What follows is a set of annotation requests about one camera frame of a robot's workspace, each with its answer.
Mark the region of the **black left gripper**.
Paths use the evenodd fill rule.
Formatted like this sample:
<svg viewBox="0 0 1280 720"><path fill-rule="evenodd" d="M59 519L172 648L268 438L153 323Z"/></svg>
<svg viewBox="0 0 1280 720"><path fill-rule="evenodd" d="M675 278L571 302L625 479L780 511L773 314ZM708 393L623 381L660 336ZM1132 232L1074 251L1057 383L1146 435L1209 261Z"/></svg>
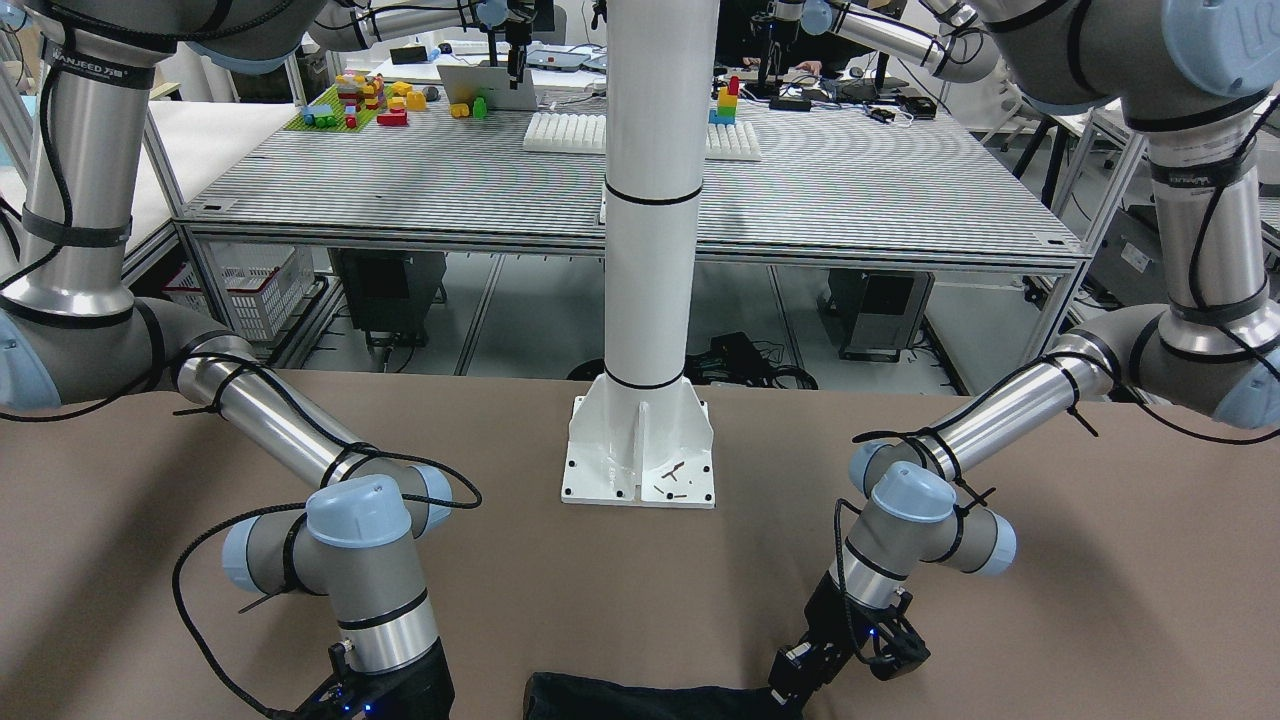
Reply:
<svg viewBox="0 0 1280 720"><path fill-rule="evenodd" d="M800 710L855 659L879 680L915 671L931 656L906 619L913 594L900 591L896 605L868 609L824 575L805 606L808 629L795 646L774 655L768 678L771 697L787 710Z"/></svg>

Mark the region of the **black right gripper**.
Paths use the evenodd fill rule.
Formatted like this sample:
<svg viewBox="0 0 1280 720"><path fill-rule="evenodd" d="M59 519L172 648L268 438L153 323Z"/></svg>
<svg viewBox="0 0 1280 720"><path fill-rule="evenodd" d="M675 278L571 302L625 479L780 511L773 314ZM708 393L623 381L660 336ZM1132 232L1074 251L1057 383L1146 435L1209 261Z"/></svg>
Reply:
<svg viewBox="0 0 1280 720"><path fill-rule="evenodd" d="M357 673L344 643L328 650L332 675L296 710L297 719L448 719L454 701L443 643L404 667Z"/></svg>

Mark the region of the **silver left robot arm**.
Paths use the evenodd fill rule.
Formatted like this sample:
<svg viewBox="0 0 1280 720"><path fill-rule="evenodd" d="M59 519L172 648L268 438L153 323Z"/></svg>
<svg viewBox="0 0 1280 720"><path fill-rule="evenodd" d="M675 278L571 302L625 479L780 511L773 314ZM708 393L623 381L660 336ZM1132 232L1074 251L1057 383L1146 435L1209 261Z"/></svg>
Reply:
<svg viewBox="0 0 1280 720"><path fill-rule="evenodd" d="M919 562L995 575L1016 537L965 471L1073 411L1130 387L1244 429L1277 424L1277 304L1260 224L1254 109L1277 82L1275 1L932 1L940 35L890 29L846 1L795 18L913 59L950 82L997 60L1030 104L1076 114L1120 101L1148 141L1164 241L1165 304L1075 325L1056 345L929 427L855 438L850 478L865 503L835 536L835 561L806 609L806 632L778 651L772 700L799 711L858 660L888 680L928 659L904 589Z"/></svg>

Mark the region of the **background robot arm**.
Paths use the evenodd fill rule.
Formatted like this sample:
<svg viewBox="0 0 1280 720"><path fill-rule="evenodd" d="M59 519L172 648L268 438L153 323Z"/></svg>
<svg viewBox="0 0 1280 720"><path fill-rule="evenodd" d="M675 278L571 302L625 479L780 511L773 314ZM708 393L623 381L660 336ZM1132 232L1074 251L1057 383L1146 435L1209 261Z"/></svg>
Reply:
<svg viewBox="0 0 1280 720"><path fill-rule="evenodd" d="M772 1L765 15L809 35L833 35L920 67L951 83L975 83L998 65L1000 50L965 1L924 1L940 28L927 33L851 1Z"/></svg>

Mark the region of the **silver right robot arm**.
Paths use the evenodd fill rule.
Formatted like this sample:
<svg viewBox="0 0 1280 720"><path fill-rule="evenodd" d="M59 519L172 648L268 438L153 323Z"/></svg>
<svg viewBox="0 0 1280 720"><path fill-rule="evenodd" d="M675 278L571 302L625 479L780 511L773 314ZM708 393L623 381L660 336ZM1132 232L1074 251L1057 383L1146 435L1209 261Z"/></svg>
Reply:
<svg viewBox="0 0 1280 720"><path fill-rule="evenodd" d="M334 1L26 1L47 69L19 249L3 273L3 418L59 421L127 395L174 391L221 416L315 491L216 525L228 574L264 597L325 596L332 675L297 708L218 679L268 719L445 719L454 687L416 541L456 507L457 471L360 441L257 363L247 340L122 281L136 170L160 60L188 44L218 64L279 67Z"/></svg>

